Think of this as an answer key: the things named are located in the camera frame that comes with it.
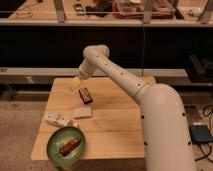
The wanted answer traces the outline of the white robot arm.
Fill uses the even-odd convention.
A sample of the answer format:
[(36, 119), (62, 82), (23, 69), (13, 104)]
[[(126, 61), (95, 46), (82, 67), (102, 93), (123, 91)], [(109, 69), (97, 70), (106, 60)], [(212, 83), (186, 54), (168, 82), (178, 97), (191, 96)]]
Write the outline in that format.
[(136, 77), (110, 61), (109, 55), (106, 45), (87, 46), (78, 76), (88, 79), (100, 69), (139, 105), (147, 171), (196, 171), (180, 95), (169, 85), (151, 84)]

